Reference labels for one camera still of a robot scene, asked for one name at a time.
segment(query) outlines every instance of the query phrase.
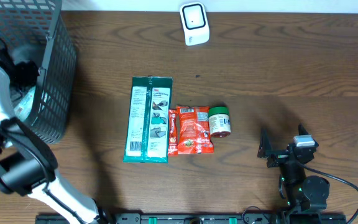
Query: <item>wooden table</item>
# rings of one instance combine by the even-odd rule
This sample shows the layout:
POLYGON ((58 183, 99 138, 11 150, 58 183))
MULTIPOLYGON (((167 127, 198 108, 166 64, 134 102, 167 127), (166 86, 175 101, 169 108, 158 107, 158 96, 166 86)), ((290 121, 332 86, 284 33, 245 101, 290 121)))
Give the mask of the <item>wooden table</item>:
MULTIPOLYGON (((66 135, 51 148, 60 172, 112 212, 285 206, 279 169, 257 158, 262 126, 284 148, 302 122, 320 143, 309 165, 358 185, 358 15, 210 13, 210 40, 195 47, 185 46, 179 13, 63 18, 78 68, 66 135), (174 78, 172 107, 227 104, 231 136, 213 139, 213 155, 124 164, 131 81, 143 75, 174 78)), ((328 211, 350 218, 357 192, 329 181, 328 211)), ((0 223, 33 223, 45 212, 53 210, 0 193, 0 223)))

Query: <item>red snack bag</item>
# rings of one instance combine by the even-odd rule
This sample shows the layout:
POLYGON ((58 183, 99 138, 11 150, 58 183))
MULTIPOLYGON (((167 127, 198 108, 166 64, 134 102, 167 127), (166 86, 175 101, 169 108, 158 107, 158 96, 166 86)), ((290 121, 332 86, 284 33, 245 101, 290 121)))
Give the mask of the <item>red snack bag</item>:
POLYGON ((177 106, 180 118, 179 154, 213 153, 208 124, 209 106, 177 106))
POLYGON ((169 146, 168 156, 178 155, 177 110, 168 110, 169 115, 169 146))

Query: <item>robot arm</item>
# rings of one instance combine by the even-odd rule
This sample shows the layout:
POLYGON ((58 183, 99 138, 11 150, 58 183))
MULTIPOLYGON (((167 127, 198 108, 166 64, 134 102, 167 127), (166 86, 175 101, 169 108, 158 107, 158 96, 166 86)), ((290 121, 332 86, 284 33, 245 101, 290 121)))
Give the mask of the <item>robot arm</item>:
MULTIPOLYGON (((305 164, 314 159, 313 154, 317 151, 319 144, 301 124, 298 126, 298 132, 299 135, 293 138, 293 142, 288 144, 286 149, 275 150, 272 148, 266 130, 262 130, 258 157, 267 159, 268 168, 280 168, 278 190, 280 196, 287 199, 288 203, 288 208, 272 215, 268 221, 272 224, 345 223, 344 215, 331 217, 321 213, 327 208, 330 184, 325 178, 316 175, 307 177, 305 169, 338 180, 353 187, 357 192, 358 187, 344 179, 306 166, 305 164)), ((352 223, 357 215, 358 209, 347 224, 352 223)))
POLYGON ((0 153, 11 145, 17 149, 0 160, 0 190, 40 200, 70 223, 113 223, 92 198, 60 175, 50 148, 15 117, 9 84, 9 75, 0 66, 0 153))

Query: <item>wire basket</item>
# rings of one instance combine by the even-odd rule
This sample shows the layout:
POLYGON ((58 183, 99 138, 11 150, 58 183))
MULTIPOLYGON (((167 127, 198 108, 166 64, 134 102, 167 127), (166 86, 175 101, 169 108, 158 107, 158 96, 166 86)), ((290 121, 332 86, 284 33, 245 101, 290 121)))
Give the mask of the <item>wire basket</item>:
POLYGON ((61 8, 60 0, 0 0, 0 38, 8 48, 45 48, 32 109, 23 122, 47 144, 63 137, 76 65, 61 8))

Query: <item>black cable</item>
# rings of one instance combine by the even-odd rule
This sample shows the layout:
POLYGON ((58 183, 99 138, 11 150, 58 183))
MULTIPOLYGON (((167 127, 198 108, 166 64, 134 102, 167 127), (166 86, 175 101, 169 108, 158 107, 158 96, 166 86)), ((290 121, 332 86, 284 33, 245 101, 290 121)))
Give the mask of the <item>black cable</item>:
POLYGON ((54 196, 48 189, 49 187, 49 183, 50 183, 50 179, 49 179, 49 175, 48 175, 48 171, 47 168, 45 166, 45 164, 43 164, 43 162, 40 160, 40 157, 38 155, 36 155, 36 153, 30 149, 29 146, 26 146, 23 142, 21 142, 20 140, 16 139, 15 137, 11 136, 10 134, 8 134, 5 130, 3 130, 0 127, 0 134, 5 137, 6 139, 10 139, 11 141, 15 142, 16 144, 22 146, 40 165, 42 172, 44 173, 44 177, 45 177, 45 187, 42 189, 42 191, 48 195, 55 203, 57 203, 59 206, 61 206, 63 209, 65 209, 68 213, 70 213, 73 217, 75 217, 80 224, 88 224, 85 221, 83 221, 81 219, 81 217, 78 216, 78 214, 76 212, 74 212, 73 210, 71 210, 70 208, 68 208, 64 203, 62 203, 61 201, 59 201, 59 199, 56 198, 56 196, 54 196))
POLYGON ((268 224, 270 224, 270 220, 266 217, 266 215, 265 215, 265 213, 262 211, 262 209, 260 209, 260 208, 258 208, 258 207, 256 207, 256 206, 249 206, 248 208, 246 208, 245 210, 244 210, 244 212, 242 213, 242 215, 241 215, 241 220, 242 220, 242 222, 244 222, 244 224, 248 224, 246 221, 245 221, 245 215, 246 215, 246 213, 248 212, 248 210, 250 209, 250 208, 257 208, 257 209, 259 209, 261 212, 262 212, 262 215, 266 218, 266 220, 268 221, 268 224))
MULTIPOLYGON (((308 166, 302 164, 302 163, 299 162, 298 160, 296 160, 296 164, 298 164, 298 166, 300 166, 300 167, 302 167, 302 168, 304 168, 304 169, 307 169, 308 171, 315 172, 315 173, 317 173, 317 174, 320 174, 320 175, 323 175, 323 176, 332 178, 332 179, 334 179, 334 180, 337 180, 337 181, 339 181, 339 182, 341 182, 341 183, 343 183, 343 184, 349 185, 349 186, 351 186, 352 188, 354 188, 354 189, 358 192, 358 186, 356 186, 356 185, 350 183, 350 182, 347 181, 347 180, 344 180, 344 179, 342 179, 342 178, 336 177, 336 176, 331 175, 331 174, 327 174, 327 173, 324 173, 324 172, 321 172, 321 171, 312 169, 312 168, 310 168, 310 167, 308 167, 308 166)), ((351 218, 349 221, 347 221, 347 224, 351 224, 351 223, 356 219, 357 216, 358 216, 358 208, 357 208, 356 212, 353 214, 352 218, 351 218)))
POLYGON ((0 41, 1 43, 3 44, 4 48, 0 49, 1 51, 4 50, 7 52, 7 45, 6 45, 6 42, 0 37, 0 41))

